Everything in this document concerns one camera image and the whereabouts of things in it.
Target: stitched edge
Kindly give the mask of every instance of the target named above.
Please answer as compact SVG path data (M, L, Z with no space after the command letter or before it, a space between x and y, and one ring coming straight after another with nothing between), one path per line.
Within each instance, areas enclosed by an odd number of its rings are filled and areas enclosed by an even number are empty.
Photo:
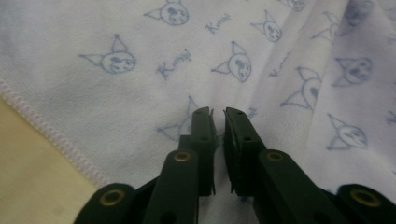
M49 141L69 159L75 167L91 182L102 187L107 179L77 150L58 130L53 128L40 114L36 113L14 90L0 80L0 95L33 127L39 130Z

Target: pink stitched border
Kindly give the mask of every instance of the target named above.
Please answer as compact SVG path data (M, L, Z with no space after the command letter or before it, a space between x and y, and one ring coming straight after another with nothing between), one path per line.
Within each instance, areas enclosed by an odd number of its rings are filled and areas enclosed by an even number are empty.
M53 145L69 159L76 168L87 176L91 182L102 187L108 183L106 178L87 161L83 155L55 128L53 128L40 114L36 113L14 90L0 80L0 95L30 124L46 136Z

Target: white fabric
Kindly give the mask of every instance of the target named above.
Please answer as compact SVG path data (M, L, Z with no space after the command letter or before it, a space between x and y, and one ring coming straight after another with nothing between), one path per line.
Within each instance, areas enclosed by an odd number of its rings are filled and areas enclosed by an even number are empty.
M147 183L194 109L222 135L230 106L320 187L396 202L395 15L392 0L3 1L0 92L98 186ZM221 147L215 169L201 222L257 222Z

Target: yellow surface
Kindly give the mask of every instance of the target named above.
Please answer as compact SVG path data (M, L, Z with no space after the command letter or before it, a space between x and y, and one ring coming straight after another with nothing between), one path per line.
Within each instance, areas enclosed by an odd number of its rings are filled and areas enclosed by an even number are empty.
M0 98L0 223L73 223L95 191Z

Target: wooden surface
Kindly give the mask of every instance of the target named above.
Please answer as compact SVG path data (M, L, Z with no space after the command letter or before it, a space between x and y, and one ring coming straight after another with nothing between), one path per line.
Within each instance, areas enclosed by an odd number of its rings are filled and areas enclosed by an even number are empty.
M0 98L0 223L73 223L95 191Z

